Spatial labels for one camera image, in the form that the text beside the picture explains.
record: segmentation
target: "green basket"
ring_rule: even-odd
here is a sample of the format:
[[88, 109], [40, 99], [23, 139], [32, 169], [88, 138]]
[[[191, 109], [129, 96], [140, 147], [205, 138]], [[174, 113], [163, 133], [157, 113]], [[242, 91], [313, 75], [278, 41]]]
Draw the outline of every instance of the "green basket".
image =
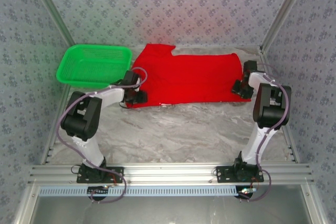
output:
[[131, 60], [126, 47], [75, 45], [65, 52], [56, 78], [74, 87], [102, 89], [123, 79]]

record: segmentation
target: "patterned wallpaper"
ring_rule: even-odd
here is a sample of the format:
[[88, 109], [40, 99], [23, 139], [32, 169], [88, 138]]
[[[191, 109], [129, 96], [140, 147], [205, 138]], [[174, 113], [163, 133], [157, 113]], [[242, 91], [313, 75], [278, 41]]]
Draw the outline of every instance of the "patterned wallpaper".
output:
[[284, 0], [53, 0], [76, 43], [260, 45]]
[[336, 223], [336, 1], [297, 0], [268, 58], [292, 86], [290, 126]]
[[0, 223], [13, 221], [30, 165], [41, 159], [65, 50], [40, 0], [0, 0]]

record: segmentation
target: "gray marble tabletop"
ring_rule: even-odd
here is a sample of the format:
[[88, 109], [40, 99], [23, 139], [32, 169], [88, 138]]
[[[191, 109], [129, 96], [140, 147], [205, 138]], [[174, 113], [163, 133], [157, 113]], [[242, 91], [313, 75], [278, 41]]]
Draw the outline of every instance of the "gray marble tabletop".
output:
[[[142, 49], [134, 48], [134, 57]], [[254, 48], [186, 47], [176, 48], [173, 54], [232, 52], [239, 55], [242, 63], [249, 59], [260, 62]], [[108, 163], [233, 162], [252, 133], [254, 100], [255, 95], [248, 103], [191, 103], [141, 109], [123, 109], [115, 104], [101, 112], [96, 137]], [[63, 130], [60, 133], [72, 142]], [[281, 130], [270, 140], [262, 159], [290, 160]], [[57, 140], [48, 161], [75, 164], [81, 163], [81, 158]]]

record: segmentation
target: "purple cable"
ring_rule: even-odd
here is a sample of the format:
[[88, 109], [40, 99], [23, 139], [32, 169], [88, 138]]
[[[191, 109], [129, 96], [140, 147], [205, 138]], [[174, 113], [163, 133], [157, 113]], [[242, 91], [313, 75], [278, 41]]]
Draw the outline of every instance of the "purple cable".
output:
[[282, 115], [282, 118], [281, 118], [275, 125], [273, 125], [271, 128], [269, 128], [269, 129], [267, 130], [265, 136], [262, 138], [262, 140], [261, 140], [261, 142], [260, 142], [260, 144], [259, 144], [259, 146], [258, 146], [258, 148], [257, 148], [257, 154], [256, 154], [256, 162], [257, 162], [257, 166], [258, 166], [259, 170], [261, 170], [262, 172], [264, 172], [264, 173], [267, 174], [268, 179], [269, 179], [269, 184], [268, 184], [267, 190], [266, 190], [262, 195], [260, 195], [258, 198], [255, 198], [255, 199], [250, 199], [248, 196], [246, 196], [246, 195], [244, 195], [244, 194], [239, 194], [239, 195], [241, 195], [241, 196], [243, 196], [243, 197], [246, 198], [246, 200], [244, 200], [244, 201], [251, 201], [251, 202], [253, 202], [253, 201], [258, 201], [258, 200], [263, 199], [263, 198], [269, 193], [269, 191], [271, 190], [271, 186], [272, 186], [271, 175], [269, 174], [268, 171], [262, 169], [262, 167], [261, 167], [261, 165], [260, 165], [260, 163], [259, 163], [259, 152], [260, 152], [260, 149], [261, 149], [262, 145], [263, 145], [264, 142], [266, 141], [267, 135], [268, 135], [272, 130], [274, 130], [276, 127], [278, 127], [278, 126], [281, 125], [281, 123], [285, 120], [285, 118], [286, 118], [286, 116], [287, 116], [287, 114], [288, 114], [288, 110], [289, 110], [289, 98], [288, 98], [287, 92], [285, 91], [285, 89], [283, 88], [283, 86], [281, 86], [280, 84], [276, 83], [274, 80], [272, 80], [271, 78], [269, 78], [266, 74], [264, 75], [264, 78], [265, 78], [267, 81], [273, 83], [274, 85], [278, 86], [278, 87], [281, 89], [282, 93], [283, 93], [284, 96], [285, 96], [286, 106], [285, 106], [285, 111], [284, 111], [284, 114]]
[[108, 170], [108, 169], [101, 168], [101, 167], [99, 167], [99, 166], [94, 165], [91, 161], [87, 160], [87, 158], [83, 155], [82, 152], [80, 152], [78, 149], [76, 149], [75, 147], [73, 147], [72, 145], [70, 145], [70, 144], [68, 144], [66, 141], [64, 141], [64, 140], [62, 139], [62, 137], [59, 135], [59, 129], [60, 129], [60, 126], [61, 126], [61, 122], [62, 122], [63, 118], [68, 114], [68, 112], [69, 112], [69, 111], [70, 111], [70, 110], [71, 110], [77, 103], [79, 103], [80, 101], [82, 101], [82, 100], [85, 99], [86, 97], [89, 97], [89, 96], [91, 96], [91, 95], [95, 95], [95, 94], [99, 94], [99, 93], [101, 93], [101, 92], [105, 92], [105, 91], [110, 90], [110, 89], [117, 89], [117, 88], [123, 88], [123, 89], [124, 89], [124, 88], [137, 88], [137, 87], [143, 85], [144, 82], [147, 80], [148, 74], [147, 74], [146, 70], [144, 70], [144, 69], [141, 68], [141, 67], [135, 67], [135, 68], [132, 68], [132, 70], [137, 70], [137, 69], [143, 71], [144, 74], [145, 74], [145, 78], [144, 78], [143, 81], [141, 81], [140, 83], [138, 83], [138, 84], [134, 84], [134, 85], [129, 85], [129, 86], [108, 86], [107, 88], [102, 89], [102, 90], [100, 90], [100, 91], [95, 91], [95, 92], [87, 93], [87, 94], [83, 95], [82, 97], [78, 98], [76, 101], [74, 101], [69, 107], [67, 107], [67, 108], [65, 109], [65, 111], [63, 112], [63, 114], [60, 116], [60, 118], [59, 118], [58, 121], [57, 121], [57, 124], [56, 124], [56, 136], [57, 136], [57, 138], [60, 140], [61, 143], [63, 143], [66, 147], [68, 147], [68, 148], [72, 149], [73, 151], [75, 151], [79, 156], [81, 156], [83, 159], [85, 159], [86, 162], [87, 162], [89, 165], [91, 165], [92, 167], [94, 167], [94, 168], [96, 168], [96, 169], [98, 169], [98, 170], [101, 170], [101, 171], [103, 171], [103, 172], [112, 173], [112, 174], [114, 174], [114, 175], [117, 175], [117, 176], [119, 176], [119, 177], [122, 179], [122, 181], [124, 182], [124, 185], [125, 185], [125, 186], [124, 186], [124, 190], [122, 191], [122, 194], [121, 194], [120, 196], [118, 196], [117, 198], [112, 199], [112, 200], [96, 201], [96, 200], [93, 199], [93, 195], [95, 194], [95, 191], [93, 191], [93, 192], [91, 193], [91, 196], [90, 196], [92, 202], [96, 202], [96, 203], [99, 203], [99, 204], [106, 204], [106, 203], [112, 203], [112, 202], [116, 202], [116, 201], [120, 200], [120, 199], [125, 195], [125, 193], [126, 193], [126, 189], [127, 189], [127, 182], [126, 182], [126, 179], [125, 179], [121, 174], [119, 174], [119, 173], [117, 173], [117, 172], [115, 172], [115, 171], [113, 171], [113, 170]]

